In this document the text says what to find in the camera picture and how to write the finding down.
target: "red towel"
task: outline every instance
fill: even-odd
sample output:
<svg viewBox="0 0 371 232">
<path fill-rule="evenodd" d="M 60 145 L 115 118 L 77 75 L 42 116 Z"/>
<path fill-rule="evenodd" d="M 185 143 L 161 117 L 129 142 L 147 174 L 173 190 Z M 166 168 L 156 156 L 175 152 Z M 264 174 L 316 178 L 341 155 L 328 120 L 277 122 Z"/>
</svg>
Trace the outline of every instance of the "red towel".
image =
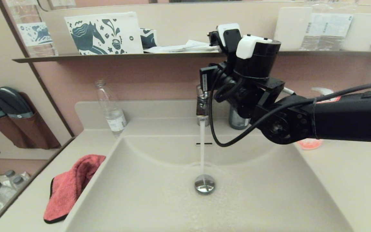
<svg viewBox="0 0 371 232">
<path fill-rule="evenodd" d="M 71 170 L 53 178 L 50 201 L 44 213 L 46 223 L 56 223 L 67 217 L 105 158 L 99 155 L 84 156 L 72 166 Z"/>
</svg>

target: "water stream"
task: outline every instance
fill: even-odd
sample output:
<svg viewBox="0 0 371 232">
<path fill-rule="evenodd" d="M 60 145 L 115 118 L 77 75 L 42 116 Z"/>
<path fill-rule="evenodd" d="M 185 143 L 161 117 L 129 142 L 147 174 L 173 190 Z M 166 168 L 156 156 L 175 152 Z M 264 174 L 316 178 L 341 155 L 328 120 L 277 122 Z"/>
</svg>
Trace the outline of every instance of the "water stream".
<svg viewBox="0 0 371 232">
<path fill-rule="evenodd" d="M 205 137 L 205 127 L 206 127 L 206 123 L 205 123 L 205 120 L 204 121 L 200 121 L 200 156 L 201 156 L 201 159 L 200 159 L 200 172 L 201 172 L 201 175 L 204 174 L 204 148 L 205 148 L 205 145 L 204 145 L 204 137 Z"/>
</svg>

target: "chrome drain stopper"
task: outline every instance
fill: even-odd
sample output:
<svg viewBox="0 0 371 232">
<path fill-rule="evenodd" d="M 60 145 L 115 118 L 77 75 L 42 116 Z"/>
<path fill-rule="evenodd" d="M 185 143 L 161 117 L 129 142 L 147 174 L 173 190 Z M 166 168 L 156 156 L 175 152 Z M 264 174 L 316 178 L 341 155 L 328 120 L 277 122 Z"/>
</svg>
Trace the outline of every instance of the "chrome drain stopper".
<svg viewBox="0 0 371 232">
<path fill-rule="evenodd" d="M 194 187 L 199 194 L 209 195 L 215 188 L 214 178 L 206 174 L 199 175 L 194 182 Z"/>
</svg>

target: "pink wall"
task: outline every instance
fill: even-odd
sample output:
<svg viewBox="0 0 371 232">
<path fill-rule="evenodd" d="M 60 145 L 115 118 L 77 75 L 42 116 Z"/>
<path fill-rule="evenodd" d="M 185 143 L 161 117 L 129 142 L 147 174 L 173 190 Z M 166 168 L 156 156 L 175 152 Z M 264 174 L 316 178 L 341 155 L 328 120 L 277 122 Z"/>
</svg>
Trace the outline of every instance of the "pink wall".
<svg viewBox="0 0 371 232">
<path fill-rule="evenodd" d="M 105 78 L 121 100 L 194 99 L 199 69 L 219 58 L 128 59 L 35 63 L 72 131 L 83 130 L 74 110 L 96 100 L 94 81 Z M 371 57 L 281 56 L 274 77 L 306 97 L 311 87 L 335 91 L 371 82 Z"/>
<path fill-rule="evenodd" d="M 0 159 L 0 175 L 9 169 L 13 169 L 17 173 L 26 171 L 32 175 L 46 162 L 47 160 Z"/>
</svg>

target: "sink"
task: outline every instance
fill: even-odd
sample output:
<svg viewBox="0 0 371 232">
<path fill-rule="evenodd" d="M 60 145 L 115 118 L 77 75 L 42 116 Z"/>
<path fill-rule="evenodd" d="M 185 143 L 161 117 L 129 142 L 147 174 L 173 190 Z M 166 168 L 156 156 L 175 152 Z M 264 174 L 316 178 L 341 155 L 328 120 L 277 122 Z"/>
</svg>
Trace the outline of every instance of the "sink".
<svg viewBox="0 0 371 232">
<path fill-rule="evenodd" d="M 228 141 L 234 136 L 219 136 Z M 67 232 L 352 231 L 294 145 L 248 135 L 206 145 L 216 182 L 199 195 L 198 136 L 125 136 L 64 222 Z M 207 143 L 214 143 L 206 136 Z"/>
</svg>

